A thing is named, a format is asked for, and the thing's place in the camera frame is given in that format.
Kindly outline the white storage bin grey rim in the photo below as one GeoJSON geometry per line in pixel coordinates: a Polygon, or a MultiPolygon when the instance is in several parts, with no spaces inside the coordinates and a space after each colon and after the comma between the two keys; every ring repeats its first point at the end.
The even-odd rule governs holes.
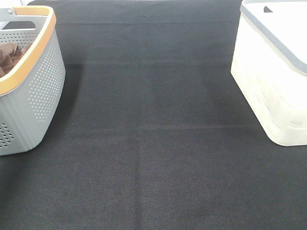
{"type": "Polygon", "coordinates": [[[242,1],[231,74],[271,141],[305,145],[306,1],[242,1]]]}

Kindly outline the grey perforated laundry basket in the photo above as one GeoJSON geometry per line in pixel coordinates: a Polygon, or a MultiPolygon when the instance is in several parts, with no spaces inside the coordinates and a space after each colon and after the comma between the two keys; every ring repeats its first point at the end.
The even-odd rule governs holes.
{"type": "Polygon", "coordinates": [[[65,67],[51,7],[2,8],[0,20],[34,24],[0,31],[1,44],[27,49],[0,79],[0,153],[10,155],[32,150],[42,141],[61,97],[65,67]]]}

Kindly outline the brown towel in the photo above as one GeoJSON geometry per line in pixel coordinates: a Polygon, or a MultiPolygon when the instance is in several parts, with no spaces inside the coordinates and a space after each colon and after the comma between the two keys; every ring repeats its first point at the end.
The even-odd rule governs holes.
{"type": "Polygon", "coordinates": [[[12,68],[25,55],[32,43],[20,48],[16,43],[5,43],[0,45],[0,77],[8,74],[12,68]]]}

